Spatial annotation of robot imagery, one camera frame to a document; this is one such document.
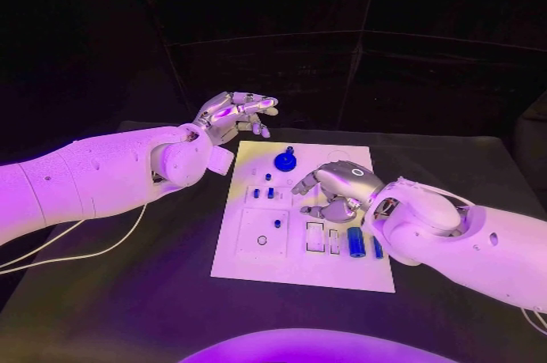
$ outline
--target blue component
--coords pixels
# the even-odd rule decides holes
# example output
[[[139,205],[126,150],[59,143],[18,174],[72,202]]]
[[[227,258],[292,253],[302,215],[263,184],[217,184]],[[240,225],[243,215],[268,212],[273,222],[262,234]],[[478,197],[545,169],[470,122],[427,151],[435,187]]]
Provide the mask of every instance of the blue component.
[[[293,167],[296,166],[296,157],[293,156],[293,148],[291,146],[286,148],[283,153],[276,155],[273,165],[282,172],[293,170]]]
[[[374,244],[374,254],[375,254],[375,258],[377,259],[381,259],[384,257],[384,252],[381,250],[381,245],[380,245],[380,242],[378,240],[373,237],[373,244]]]
[[[364,257],[364,240],[360,227],[350,227],[347,229],[347,242],[350,244],[350,256],[352,258]]]

